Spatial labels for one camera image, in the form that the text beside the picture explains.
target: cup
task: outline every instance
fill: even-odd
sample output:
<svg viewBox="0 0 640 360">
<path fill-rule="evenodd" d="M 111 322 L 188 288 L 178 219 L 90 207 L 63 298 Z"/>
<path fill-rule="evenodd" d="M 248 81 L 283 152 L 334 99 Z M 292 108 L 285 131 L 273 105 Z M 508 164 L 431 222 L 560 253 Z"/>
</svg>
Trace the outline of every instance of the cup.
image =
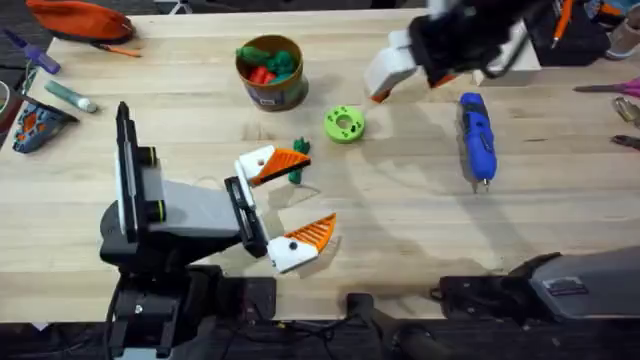
<svg viewBox="0 0 640 360">
<path fill-rule="evenodd" d="M 258 84 L 249 81 L 253 67 L 236 56 L 238 75 L 257 107 L 265 111 L 289 110 L 304 100 L 309 83 L 302 73 L 302 52 L 296 43 L 281 35 L 263 35 L 244 46 L 253 46 L 271 54 L 281 50 L 288 51 L 297 65 L 293 74 L 284 81 L 277 84 Z"/>
<path fill-rule="evenodd" d="M 0 81 L 0 148 L 21 106 L 22 97 L 18 96 L 10 86 Z"/>
</svg>

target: small green object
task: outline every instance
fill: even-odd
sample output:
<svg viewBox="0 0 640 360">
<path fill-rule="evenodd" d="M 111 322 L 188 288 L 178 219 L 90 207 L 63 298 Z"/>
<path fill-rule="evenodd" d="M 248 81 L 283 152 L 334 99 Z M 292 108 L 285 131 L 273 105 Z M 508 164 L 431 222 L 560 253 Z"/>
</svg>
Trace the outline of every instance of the small green object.
<svg viewBox="0 0 640 360">
<path fill-rule="evenodd" d="M 293 150 L 307 155 L 311 150 L 311 143 L 304 141 L 304 137 L 293 140 Z M 300 185 L 302 182 L 302 169 L 297 169 L 289 173 L 289 182 Z"/>
<path fill-rule="evenodd" d="M 267 60 L 267 69 L 276 75 L 292 74 L 295 70 L 293 56 L 288 51 L 280 50 Z"/>
<path fill-rule="evenodd" d="M 236 56 L 249 65 L 260 66 L 267 64 L 271 54 L 254 46 L 243 46 L 236 49 Z"/>
<path fill-rule="evenodd" d="M 336 106 L 324 115 L 324 130 L 334 142 L 352 143 L 364 134 L 364 115 L 351 106 Z"/>
<path fill-rule="evenodd" d="M 276 76 L 275 79 L 269 81 L 269 84 L 277 84 L 281 81 L 285 81 L 289 78 L 289 76 L 291 76 L 291 73 L 286 73 L 286 74 L 282 74 L 282 75 L 278 75 Z"/>
</svg>

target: green 3d printed part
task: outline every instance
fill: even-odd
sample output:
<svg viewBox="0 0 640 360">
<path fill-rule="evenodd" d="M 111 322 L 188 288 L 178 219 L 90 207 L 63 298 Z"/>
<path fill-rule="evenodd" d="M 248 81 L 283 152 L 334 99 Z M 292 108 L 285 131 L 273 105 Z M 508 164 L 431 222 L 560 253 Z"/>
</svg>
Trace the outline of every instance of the green 3d printed part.
<svg viewBox="0 0 640 360">
<path fill-rule="evenodd" d="M 336 106 L 324 116 L 324 130 L 331 140 L 348 144 L 364 133 L 364 116 L 351 106 Z"/>
<path fill-rule="evenodd" d="M 300 137 L 300 139 L 296 139 L 293 141 L 293 150 L 303 153 L 305 155 L 309 154 L 309 150 L 311 150 L 311 143 L 304 140 L 304 137 Z M 292 184 L 300 185 L 302 182 L 302 169 L 293 170 L 289 173 L 289 181 Z"/>
</svg>

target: pink scissors handle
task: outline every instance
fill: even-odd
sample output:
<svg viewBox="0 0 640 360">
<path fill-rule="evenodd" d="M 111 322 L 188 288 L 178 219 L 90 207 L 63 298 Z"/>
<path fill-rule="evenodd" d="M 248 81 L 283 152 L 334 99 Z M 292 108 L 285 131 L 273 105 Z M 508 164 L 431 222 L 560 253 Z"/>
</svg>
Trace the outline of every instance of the pink scissors handle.
<svg viewBox="0 0 640 360">
<path fill-rule="evenodd" d="M 636 87 L 627 87 L 624 88 L 622 91 L 620 91 L 621 93 L 625 94 L 625 95 L 629 95 L 629 96 L 633 96 L 633 97 L 637 97 L 640 98 L 640 88 L 636 88 Z"/>
</svg>

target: red object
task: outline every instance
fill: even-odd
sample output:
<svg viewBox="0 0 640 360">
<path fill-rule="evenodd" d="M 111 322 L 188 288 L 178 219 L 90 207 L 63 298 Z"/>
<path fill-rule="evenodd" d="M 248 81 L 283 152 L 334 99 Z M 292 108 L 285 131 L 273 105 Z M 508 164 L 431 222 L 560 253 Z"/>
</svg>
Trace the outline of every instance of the red object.
<svg viewBox="0 0 640 360">
<path fill-rule="evenodd" d="M 122 44 L 133 37 L 131 21 L 121 13 L 84 1 L 27 0 L 40 25 L 66 40 Z"/>
<path fill-rule="evenodd" d="M 271 80 L 276 78 L 276 74 L 274 73 L 267 73 L 267 75 L 264 77 L 264 81 L 262 82 L 263 84 L 268 84 L 271 82 Z"/>
<path fill-rule="evenodd" d="M 254 82 L 256 84 L 262 84 L 264 83 L 264 79 L 268 73 L 269 73 L 269 70 L 267 70 L 266 66 L 258 66 L 257 68 L 253 69 L 253 71 L 251 72 L 251 76 L 249 76 L 249 81 Z"/>
</svg>

